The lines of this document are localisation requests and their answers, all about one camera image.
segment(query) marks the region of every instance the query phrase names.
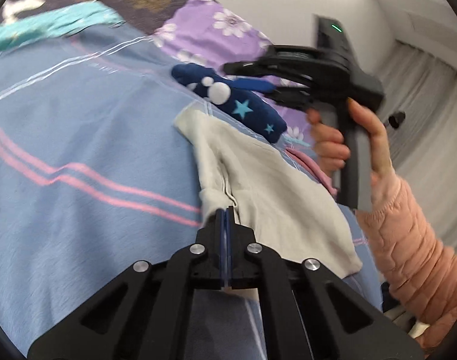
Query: light blue star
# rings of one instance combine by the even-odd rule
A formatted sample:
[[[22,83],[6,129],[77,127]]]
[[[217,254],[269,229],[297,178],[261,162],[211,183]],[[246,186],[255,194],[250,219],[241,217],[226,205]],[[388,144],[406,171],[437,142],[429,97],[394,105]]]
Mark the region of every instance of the light blue star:
[[[248,100],[245,100],[243,103],[235,100],[235,103],[237,104],[237,108],[235,108],[235,111],[232,112],[232,115],[239,114],[240,117],[244,119],[247,112],[253,112],[253,109],[249,108]]]

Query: person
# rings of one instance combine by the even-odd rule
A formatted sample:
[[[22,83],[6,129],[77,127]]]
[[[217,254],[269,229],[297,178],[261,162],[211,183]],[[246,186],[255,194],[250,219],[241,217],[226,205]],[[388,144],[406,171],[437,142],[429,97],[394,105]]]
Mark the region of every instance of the person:
[[[409,185],[395,173],[383,123],[353,99],[348,107],[371,142],[372,212],[358,211],[357,220],[391,295],[430,325],[416,339],[430,354],[457,319],[457,255],[436,238]],[[319,166],[331,176],[345,165],[350,150],[338,130],[321,123],[316,110],[308,110],[307,120]]]

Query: rolled dark blue fabric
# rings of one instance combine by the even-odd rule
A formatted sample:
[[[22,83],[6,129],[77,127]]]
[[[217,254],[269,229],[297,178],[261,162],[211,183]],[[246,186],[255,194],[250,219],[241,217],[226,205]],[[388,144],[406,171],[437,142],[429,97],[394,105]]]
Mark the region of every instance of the rolled dark blue fabric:
[[[211,68],[194,63],[177,64],[172,69],[172,77],[270,143],[276,143],[287,130],[285,121],[269,104],[249,90],[236,88],[236,80],[225,79]],[[254,80],[254,90],[268,91],[273,86],[267,81],[258,81]],[[248,88],[249,81],[245,80],[243,86]]]

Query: white polka dot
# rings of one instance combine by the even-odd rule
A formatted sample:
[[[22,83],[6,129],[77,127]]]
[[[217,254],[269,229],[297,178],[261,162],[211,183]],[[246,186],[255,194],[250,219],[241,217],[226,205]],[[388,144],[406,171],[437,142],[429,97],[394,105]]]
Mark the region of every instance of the white polka dot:
[[[204,77],[201,83],[203,86],[211,86],[214,83],[214,79],[212,77]]]
[[[208,89],[208,98],[216,105],[225,103],[230,97],[230,87],[222,82],[216,82]]]

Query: silver screw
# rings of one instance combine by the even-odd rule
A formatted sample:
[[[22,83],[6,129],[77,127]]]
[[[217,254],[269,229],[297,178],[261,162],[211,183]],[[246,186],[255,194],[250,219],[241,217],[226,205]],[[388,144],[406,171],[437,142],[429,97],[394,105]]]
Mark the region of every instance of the silver screw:
[[[133,265],[133,270],[136,272],[145,272],[148,269],[149,265],[147,261],[137,261]]]
[[[261,252],[261,245],[258,243],[249,244],[247,250],[253,254],[258,254]]]
[[[190,252],[193,254],[202,254],[203,252],[205,252],[205,246],[201,244],[193,244],[190,247]]]
[[[307,268],[309,271],[316,271],[320,268],[320,261],[317,259],[306,259],[305,268]]]

